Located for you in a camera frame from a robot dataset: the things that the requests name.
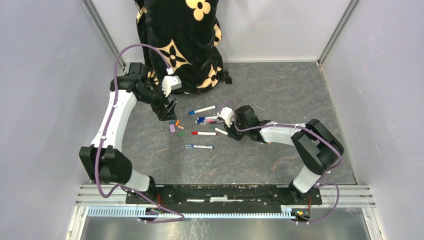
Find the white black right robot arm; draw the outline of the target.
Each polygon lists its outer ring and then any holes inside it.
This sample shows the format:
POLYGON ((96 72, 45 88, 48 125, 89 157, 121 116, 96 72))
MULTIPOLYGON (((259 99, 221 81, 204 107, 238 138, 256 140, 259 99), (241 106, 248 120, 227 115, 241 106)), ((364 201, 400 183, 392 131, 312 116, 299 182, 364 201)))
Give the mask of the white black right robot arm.
POLYGON ((317 119, 300 124, 259 120, 249 105, 236 110, 223 107, 218 116, 232 139, 239 141, 249 137, 262 144, 295 147, 303 162, 302 169, 288 187, 289 199, 295 204, 302 204, 309 198, 310 190, 342 161, 345 152, 340 141, 317 119))

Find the pink highlighter cap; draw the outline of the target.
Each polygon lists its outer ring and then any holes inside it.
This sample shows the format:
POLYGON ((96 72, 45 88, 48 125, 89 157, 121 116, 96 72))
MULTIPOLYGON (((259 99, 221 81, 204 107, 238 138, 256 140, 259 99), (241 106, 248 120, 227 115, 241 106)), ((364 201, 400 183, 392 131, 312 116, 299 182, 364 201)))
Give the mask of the pink highlighter cap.
POLYGON ((176 132, 176 127, 175 127, 175 125, 174 125, 174 124, 170 124, 170 125, 169 125, 169 130, 170 130, 170 132, 171 132, 171 133, 175 133, 175 132, 176 132))

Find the light blue capped white marker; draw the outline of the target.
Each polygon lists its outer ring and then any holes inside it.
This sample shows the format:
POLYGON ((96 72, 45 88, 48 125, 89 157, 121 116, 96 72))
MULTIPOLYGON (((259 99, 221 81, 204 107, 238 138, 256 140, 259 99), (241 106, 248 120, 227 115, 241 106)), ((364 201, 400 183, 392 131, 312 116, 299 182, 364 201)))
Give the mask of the light blue capped white marker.
POLYGON ((214 110, 214 109, 216 109, 216 106, 215 105, 212 105, 212 106, 208 106, 208 107, 204 107, 204 108, 200 108, 200 109, 189 111, 188 112, 188 115, 191 116, 191 115, 195 115, 195 114, 198 114, 198 113, 202 113, 202 112, 206 112, 206 111, 210 111, 210 110, 214 110))

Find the dark blue capped marker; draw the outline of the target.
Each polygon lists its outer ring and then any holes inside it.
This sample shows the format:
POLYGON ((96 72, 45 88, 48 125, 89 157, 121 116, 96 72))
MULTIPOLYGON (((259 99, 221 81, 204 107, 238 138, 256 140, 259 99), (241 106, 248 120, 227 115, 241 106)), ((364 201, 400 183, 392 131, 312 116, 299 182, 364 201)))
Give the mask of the dark blue capped marker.
POLYGON ((216 122, 217 122, 216 119, 199 119, 195 121, 196 124, 200 124, 200 125, 213 124, 216 122))
POLYGON ((196 119, 197 122, 203 122, 205 120, 217 119, 218 116, 206 116, 206 117, 198 117, 196 119))

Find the pink gel pen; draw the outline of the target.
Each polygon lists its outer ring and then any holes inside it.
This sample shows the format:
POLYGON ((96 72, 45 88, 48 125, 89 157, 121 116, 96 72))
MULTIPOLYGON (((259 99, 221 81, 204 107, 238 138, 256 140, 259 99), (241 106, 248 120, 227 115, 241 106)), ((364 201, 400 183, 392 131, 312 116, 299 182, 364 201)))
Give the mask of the pink gel pen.
POLYGON ((214 121, 207 121, 207 124, 222 124, 224 123, 223 120, 214 120, 214 121))

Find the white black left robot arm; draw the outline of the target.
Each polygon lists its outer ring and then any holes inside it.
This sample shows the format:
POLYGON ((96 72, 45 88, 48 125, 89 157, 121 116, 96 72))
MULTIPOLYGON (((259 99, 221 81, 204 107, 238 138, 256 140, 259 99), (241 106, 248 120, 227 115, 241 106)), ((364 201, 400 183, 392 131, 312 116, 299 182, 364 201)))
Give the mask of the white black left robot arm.
POLYGON ((83 146, 79 158, 96 184, 117 184, 138 191, 145 204, 157 198, 154 180, 139 173, 122 153, 123 137, 130 114, 137 102, 151 106, 160 121, 175 120, 176 99, 169 99, 182 82, 172 68, 166 69, 162 81, 156 81, 149 68, 140 62, 131 63, 129 72, 116 76, 110 83, 108 106, 100 128, 89 146, 83 146))

